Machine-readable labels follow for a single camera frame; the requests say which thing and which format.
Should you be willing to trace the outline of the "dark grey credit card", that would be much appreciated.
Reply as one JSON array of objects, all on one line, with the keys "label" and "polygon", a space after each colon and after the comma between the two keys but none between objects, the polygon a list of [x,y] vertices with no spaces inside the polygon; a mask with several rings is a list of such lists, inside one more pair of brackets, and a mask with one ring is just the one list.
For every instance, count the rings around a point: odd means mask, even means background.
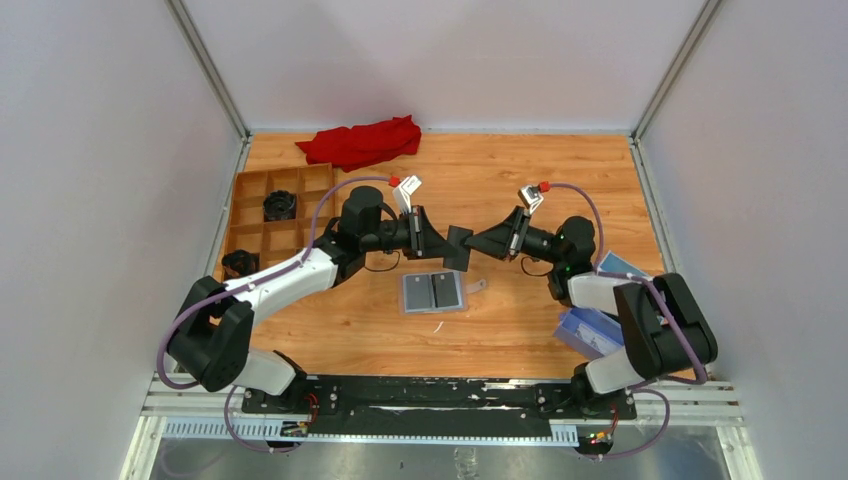
[{"label": "dark grey credit card", "polygon": [[473,234],[474,232],[471,229],[456,225],[449,227],[447,242],[452,248],[452,252],[444,258],[444,268],[460,272],[468,271],[471,249],[466,245],[466,241]]}]

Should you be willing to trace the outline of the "blue plastic box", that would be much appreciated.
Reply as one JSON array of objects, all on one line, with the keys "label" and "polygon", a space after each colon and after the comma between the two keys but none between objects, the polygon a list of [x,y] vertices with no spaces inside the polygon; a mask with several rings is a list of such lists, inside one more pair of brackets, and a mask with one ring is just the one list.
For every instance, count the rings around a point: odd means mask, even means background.
[{"label": "blue plastic box", "polygon": [[625,346],[622,319],[625,307],[619,290],[634,280],[651,279],[615,253],[607,253],[600,270],[568,281],[574,306],[560,314],[553,336],[589,360],[611,355]]}]

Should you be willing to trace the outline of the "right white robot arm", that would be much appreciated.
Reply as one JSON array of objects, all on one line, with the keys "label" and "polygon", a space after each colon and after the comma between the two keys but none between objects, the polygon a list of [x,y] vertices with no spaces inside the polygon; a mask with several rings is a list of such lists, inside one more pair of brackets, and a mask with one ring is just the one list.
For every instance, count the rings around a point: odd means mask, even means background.
[{"label": "right white robot arm", "polygon": [[622,347],[575,370],[570,392],[575,411],[596,417],[609,407],[611,393],[660,378],[679,381],[685,369],[695,374],[692,384],[705,383],[706,366],[716,360],[718,345],[684,277],[602,270],[604,233],[599,217],[571,216],[555,232],[532,226],[532,215],[553,187],[549,182],[524,186],[519,192],[521,206],[461,244],[499,260],[523,254],[547,262],[553,299],[617,318]]}]

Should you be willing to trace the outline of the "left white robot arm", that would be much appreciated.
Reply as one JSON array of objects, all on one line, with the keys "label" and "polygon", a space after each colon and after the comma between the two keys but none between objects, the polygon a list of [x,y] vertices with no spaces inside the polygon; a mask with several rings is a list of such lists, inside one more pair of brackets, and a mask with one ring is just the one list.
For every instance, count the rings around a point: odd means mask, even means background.
[{"label": "left white robot arm", "polygon": [[211,276],[197,280],[158,346],[160,380],[175,390],[258,390],[279,411],[296,412],[306,400],[306,386],[296,379],[302,371],[281,353],[251,347],[256,326],[302,298],[343,284],[364,267],[370,252],[398,251],[409,260],[440,259],[446,268],[466,270],[465,231],[451,227],[442,236],[425,209],[412,204],[420,179],[384,178],[393,189],[396,210],[375,188],[379,180],[350,180],[341,215],[322,233],[312,225],[309,243],[293,257],[228,282]]}]

